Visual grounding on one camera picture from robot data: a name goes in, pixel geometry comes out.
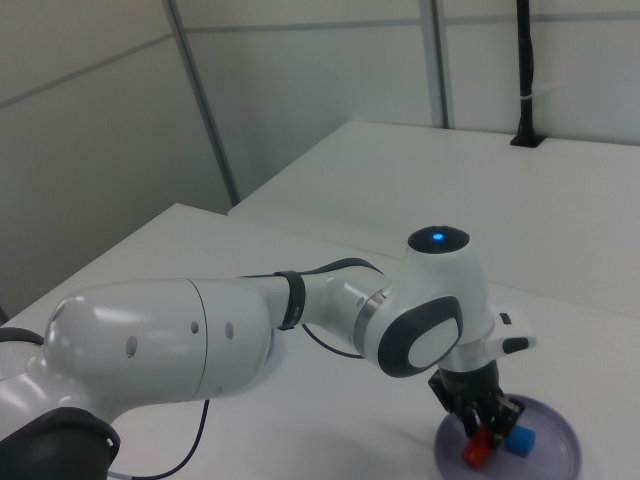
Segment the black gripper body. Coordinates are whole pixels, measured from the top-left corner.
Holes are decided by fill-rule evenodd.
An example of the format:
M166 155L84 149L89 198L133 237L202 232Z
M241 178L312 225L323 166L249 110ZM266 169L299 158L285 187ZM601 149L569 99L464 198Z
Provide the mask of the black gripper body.
M491 411L502 394L496 362L467 372L438 368L428 385L447 413L460 414L465 408Z

